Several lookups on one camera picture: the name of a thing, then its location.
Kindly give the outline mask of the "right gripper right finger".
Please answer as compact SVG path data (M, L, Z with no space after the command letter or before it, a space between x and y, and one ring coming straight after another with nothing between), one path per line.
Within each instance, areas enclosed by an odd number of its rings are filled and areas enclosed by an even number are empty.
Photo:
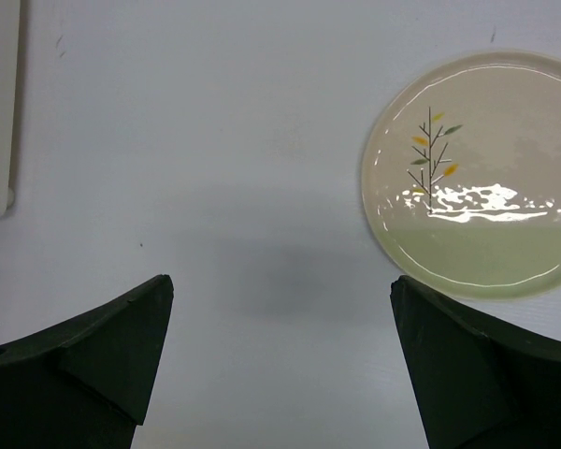
M401 276L401 348L431 448L561 448L561 341Z

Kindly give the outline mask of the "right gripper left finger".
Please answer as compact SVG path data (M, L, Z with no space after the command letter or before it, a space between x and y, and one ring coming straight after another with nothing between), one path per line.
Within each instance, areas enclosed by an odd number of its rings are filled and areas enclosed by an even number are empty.
M0 345L0 448L128 448L143 425L173 303L158 275Z

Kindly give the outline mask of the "beige green leaf plate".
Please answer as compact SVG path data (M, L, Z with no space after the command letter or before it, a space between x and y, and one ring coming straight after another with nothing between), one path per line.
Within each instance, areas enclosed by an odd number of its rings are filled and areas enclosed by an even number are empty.
M361 192L388 257L446 295L561 286L561 60L489 51L425 73L376 121Z

